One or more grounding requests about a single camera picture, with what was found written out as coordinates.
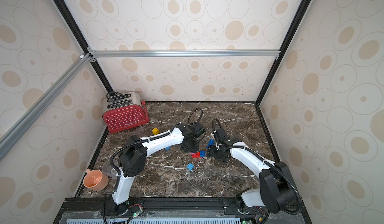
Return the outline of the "dark blue long lego brick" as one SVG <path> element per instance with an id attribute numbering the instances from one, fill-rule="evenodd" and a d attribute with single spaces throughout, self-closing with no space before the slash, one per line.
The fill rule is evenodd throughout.
<path id="1" fill-rule="evenodd" d="M 210 139 L 207 145 L 207 148 L 210 148 L 210 146 L 215 145 L 215 141 L 213 139 Z"/>

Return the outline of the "red long lego brick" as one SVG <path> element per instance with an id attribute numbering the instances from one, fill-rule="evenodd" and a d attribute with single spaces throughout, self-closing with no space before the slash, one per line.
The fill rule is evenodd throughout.
<path id="1" fill-rule="evenodd" d="M 195 155 L 191 156 L 192 158 L 200 158 L 200 152 L 195 153 Z"/>

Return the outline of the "yellow square lego brick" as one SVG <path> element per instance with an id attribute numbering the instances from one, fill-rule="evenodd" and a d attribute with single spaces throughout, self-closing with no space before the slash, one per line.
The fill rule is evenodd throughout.
<path id="1" fill-rule="evenodd" d="M 153 133 L 153 135 L 158 135 L 158 134 L 160 134 L 160 131 L 159 131 L 159 129 L 154 128 L 154 129 L 152 130 L 152 133 Z"/>

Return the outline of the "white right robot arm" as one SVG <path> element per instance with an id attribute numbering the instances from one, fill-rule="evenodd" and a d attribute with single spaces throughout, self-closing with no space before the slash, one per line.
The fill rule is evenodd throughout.
<path id="1" fill-rule="evenodd" d="M 273 162 L 250 149 L 244 142 L 229 136 L 223 128 L 213 131 L 215 146 L 207 156 L 226 162 L 230 157 L 240 161 L 259 179 L 259 188 L 238 194 L 240 209 L 266 208 L 273 214 L 283 211 L 290 215 L 302 212 L 303 202 L 288 166 Z"/>

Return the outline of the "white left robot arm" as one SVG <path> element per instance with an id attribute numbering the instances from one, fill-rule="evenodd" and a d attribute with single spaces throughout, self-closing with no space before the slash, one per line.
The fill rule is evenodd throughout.
<path id="1" fill-rule="evenodd" d="M 158 135 L 143 138 L 134 135 L 130 138 L 127 145 L 110 158 L 110 166 L 117 172 L 112 194 L 115 204 L 120 205 L 129 199 L 134 179 L 144 170 L 147 157 L 173 145 L 179 145 L 181 151 L 196 153 L 205 135 L 206 130 L 200 123 L 180 122 L 171 130 Z"/>

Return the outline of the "light blue long lego brick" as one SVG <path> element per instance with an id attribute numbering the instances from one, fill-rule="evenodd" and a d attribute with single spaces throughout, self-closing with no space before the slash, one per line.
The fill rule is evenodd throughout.
<path id="1" fill-rule="evenodd" d="M 194 165 L 193 164 L 191 164 L 191 163 L 189 163 L 188 165 L 187 165 L 187 169 L 189 170 L 189 171 L 192 171 L 193 169 L 194 169 Z"/>

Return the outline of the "red polka dot toaster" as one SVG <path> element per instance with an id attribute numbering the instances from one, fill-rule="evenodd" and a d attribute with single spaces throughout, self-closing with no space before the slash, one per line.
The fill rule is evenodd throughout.
<path id="1" fill-rule="evenodd" d="M 112 91 L 103 101 L 103 120 L 110 133 L 131 129 L 149 122 L 149 115 L 139 94 Z"/>

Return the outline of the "orange plastic cup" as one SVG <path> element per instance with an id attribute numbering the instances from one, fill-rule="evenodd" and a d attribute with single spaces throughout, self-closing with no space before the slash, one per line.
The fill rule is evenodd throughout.
<path id="1" fill-rule="evenodd" d="M 92 191 L 98 192 L 107 187 L 109 179 L 100 170 L 86 170 L 83 185 Z"/>

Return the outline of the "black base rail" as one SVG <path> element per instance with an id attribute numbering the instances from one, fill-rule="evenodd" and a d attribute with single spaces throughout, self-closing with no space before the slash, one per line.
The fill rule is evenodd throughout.
<path id="1" fill-rule="evenodd" d="M 304 224 L 303 215 L 246 207 L 239 198 L 69 198 L 55 224 Z"/>

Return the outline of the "horizontal aluminium frame bar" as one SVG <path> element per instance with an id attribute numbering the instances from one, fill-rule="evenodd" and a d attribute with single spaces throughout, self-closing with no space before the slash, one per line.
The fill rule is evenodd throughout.
<path id="1" fill-rule="evenodd" d="M 180 58 L 180 57 L 278 57 L 280 50 L 139 50 L 139 51 L 96 51 L 88 55 L 96 58 Z"/>

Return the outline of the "left aluminium frame bar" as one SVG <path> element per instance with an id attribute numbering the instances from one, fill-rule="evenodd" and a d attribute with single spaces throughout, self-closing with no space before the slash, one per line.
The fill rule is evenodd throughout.
<path id="1" fill-rule="evenodd" d="M 90 62 L 89 53 L 83 54 L 42 96 L 41 98 L 9 129 L 1 138 L 1 159 L 3 159 L 26 131 L 56 99 L 74 76 Z"/>

